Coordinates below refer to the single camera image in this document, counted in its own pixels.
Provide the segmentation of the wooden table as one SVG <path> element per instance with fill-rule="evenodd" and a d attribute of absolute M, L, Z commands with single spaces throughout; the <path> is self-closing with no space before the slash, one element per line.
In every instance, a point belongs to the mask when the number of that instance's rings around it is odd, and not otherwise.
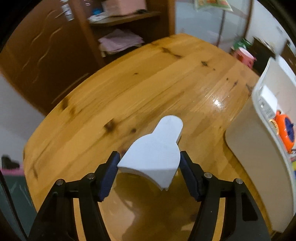
<path fill-rule="evenodd" d="M 219 179 L 241 178 L 271 233 L 258 191 L 224 141 L 258 79 L 233 56 L 186 34 L 116 59 L 68 94 L 25 145 L 25 177 L 35 209 L 57 179 L 80 180 L 112 151 L 124 155 L 163 116 L 176 115 L 183 121 L 179 148 Z M 168 191 L 118 172 L 99 203 L 111 240 L 188 240 L 199 206 L 180 172 Z"/>

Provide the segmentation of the pink box on shelf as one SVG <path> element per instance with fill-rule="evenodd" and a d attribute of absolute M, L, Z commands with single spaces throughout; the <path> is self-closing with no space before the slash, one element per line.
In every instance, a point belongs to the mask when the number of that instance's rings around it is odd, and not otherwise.
<path fill-rule="evenodd" d="M 109 16 L 127 16 L 140 9 L 147 10 L 145 0 L 107 0 L 101 1 L 101 4 Z"/>

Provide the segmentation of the white bottle-shaped foam block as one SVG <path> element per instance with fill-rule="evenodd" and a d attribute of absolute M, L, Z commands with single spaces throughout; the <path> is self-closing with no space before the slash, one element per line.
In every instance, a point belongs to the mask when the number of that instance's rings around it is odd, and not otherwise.
<path fill-rule="evenodd" d="M 164 116 L 152 133 L 133 142 L 118 163 L 118 169 L 147 178 L 160 190 L 167 190 L 180 163 L 178 142 L 182 129 L 179 117 Z"/>

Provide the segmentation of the colourful rubik cube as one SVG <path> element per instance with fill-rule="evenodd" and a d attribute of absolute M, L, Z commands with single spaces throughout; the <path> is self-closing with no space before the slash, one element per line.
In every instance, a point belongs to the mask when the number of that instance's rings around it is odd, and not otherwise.
<path fill-rule="evenodd" d="M 295 178 L 296 178 L 296 160 L 292 161 L 292 168 L 293 168 L 293 173 L 294 173 Z"/>

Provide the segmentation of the wooden shelf unit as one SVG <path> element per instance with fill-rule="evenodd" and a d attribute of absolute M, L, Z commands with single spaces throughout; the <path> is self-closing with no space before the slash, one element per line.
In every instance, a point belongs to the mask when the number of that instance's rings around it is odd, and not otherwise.
<path fill-rule="evenodd" d="M 74 16 L 95 57 L 97 69 L 128 53 L 128 50 L 115 54 L 114 57 L 102 57 L 98 39 L 113 32 L 115 29 L 128 30 L 143 38 L 148 44 L 158 39 L 175 34 L 175 1 L 146 1 L 147 13 L 131 14 L 129 16 L 114 16 L 100 23 L 90 23 L 88 1 L 70 1 Z"/>

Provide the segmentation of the orange blue tape measure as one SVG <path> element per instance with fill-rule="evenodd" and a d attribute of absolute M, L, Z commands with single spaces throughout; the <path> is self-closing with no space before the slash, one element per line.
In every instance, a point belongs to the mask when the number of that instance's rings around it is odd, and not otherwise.
<path fill-rule="evenodd" d="M 276 111 L 275 117 L 269 121 L 273 123 L 276 134 L 282 140 L 287 152 L 291 154 L 295 144 L 295 131 L 293 128 L 293 122 L 287 114 L 282 113 L 279 109 Z"/>

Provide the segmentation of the pink plastic stool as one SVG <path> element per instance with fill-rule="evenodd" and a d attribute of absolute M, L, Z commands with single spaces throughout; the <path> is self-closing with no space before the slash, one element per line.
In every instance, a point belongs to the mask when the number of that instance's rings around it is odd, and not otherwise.
<path fill-rule="evenodd" d="M 256 61 L 256 58 L 242 47 L 239 47 L 237 50 L 235 50 L 234 57 L 250 69 L 253 68 L 253 65 Z"/>

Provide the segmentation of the folded pink cloth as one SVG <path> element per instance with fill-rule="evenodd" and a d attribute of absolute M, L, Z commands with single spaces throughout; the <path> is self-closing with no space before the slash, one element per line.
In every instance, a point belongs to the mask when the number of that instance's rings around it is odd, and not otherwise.
<path fill-rule="evenodd" d="M 140 47 L 144 40 L 139 35 L 130 31 L 116 29 L 113 32 L 98 39 L 102 57 L 113 55 L 131 47 Z"/>

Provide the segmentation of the brown wooden door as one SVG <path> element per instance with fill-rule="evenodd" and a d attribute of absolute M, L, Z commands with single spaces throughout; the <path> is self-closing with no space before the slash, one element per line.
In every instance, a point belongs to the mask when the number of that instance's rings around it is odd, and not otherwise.
<path fill-rule="evenodd" d="M 1 72 L 48 114 L 104 66 L 85 1 L 1 1 Z"/>

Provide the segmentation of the colourful wall poster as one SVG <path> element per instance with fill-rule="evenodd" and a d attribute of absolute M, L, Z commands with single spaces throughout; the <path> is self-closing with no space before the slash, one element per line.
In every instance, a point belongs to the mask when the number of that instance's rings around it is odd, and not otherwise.
<path fill-rule="evenodd" d="M 230 4 L 225 0 L 194 0 L 193 4 L 196 10 L 206 8 L 218 8 L 224 11 L 233 12 Z"/>

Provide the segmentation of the dark cabinet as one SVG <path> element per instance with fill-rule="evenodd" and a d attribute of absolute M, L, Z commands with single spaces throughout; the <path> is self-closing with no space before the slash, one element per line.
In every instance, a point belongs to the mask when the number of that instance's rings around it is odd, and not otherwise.
<path fill-rule="evenodd" d="M 252 67 L 253 71 L 259 76 L 262 75 L 267 62 L 270 58 L 273 58 L 287 75 L 293 78 L 295 75 L 295 53 L 292 51 L 291 46 L 290 40 L 286 39 L 281 53 L 276 54 L 274 49 L 266 41 L 254 37 L 252 46 L 249 48 L 249 52 L 256 59 Z"/>

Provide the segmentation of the green bag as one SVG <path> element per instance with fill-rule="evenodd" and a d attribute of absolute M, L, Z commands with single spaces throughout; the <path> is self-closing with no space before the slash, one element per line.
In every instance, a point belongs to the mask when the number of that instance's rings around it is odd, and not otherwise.
<path fill-rule="evenodd" d="M 252 46 L 252 43 L 250 43 L 248 40 L 246 40 L 245 38 L 242 38 L 240 40 L 237 40 L 234 45 L 232 46 L 233 50 L 237 50 L 240 47 L 244 48 L 244 49 L 249 49 Z"/>

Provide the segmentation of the green chalkboard pink frame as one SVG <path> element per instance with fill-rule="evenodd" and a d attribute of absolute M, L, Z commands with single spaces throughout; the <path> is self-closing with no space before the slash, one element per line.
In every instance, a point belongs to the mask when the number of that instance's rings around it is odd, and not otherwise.
<path fill-rule="evenodd" d="M 1 169 L 1 214 L 20 240 L 27 240 L 37 211 L 23 171 Z"/>

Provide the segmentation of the white small box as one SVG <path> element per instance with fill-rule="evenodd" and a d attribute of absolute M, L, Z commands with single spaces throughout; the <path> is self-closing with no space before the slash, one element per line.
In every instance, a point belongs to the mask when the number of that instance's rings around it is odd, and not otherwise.
<path fill-rule="evenodd" d="M 264 111 L 266 113 L 276 114 L 278 99 L 266 85 L 263 85 L 263 87 L 261 88 L 259 96 L 261 107 L 264 109 Z"/>

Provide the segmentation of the sliding glass wardrobe door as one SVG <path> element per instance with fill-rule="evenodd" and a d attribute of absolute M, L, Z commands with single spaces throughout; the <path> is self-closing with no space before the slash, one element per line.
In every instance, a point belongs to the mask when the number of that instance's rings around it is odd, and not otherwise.
<path fill-rule="evenodd" d="M 229 1 L 232 11 L 197 9 L 195 1 L 175 1 L 175 33 L 202 39 L 225 52 L 246 36 L 253 1 Z"/>

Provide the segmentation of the white plastic storage bin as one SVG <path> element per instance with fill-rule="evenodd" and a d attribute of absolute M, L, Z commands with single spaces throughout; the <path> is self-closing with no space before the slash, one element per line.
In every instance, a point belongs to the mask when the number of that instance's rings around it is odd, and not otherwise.
<path fill-rule="evenodd" d="M 263 85 L 277 98 L 277 110 L 295 123 L 295 80 L 270 58 L 225 140 L 259 192 L 272 229 L 284 232 L 295 215 L 295 175 L 290 154 L 269 121 L 275 114 L 261 107 Z"/>

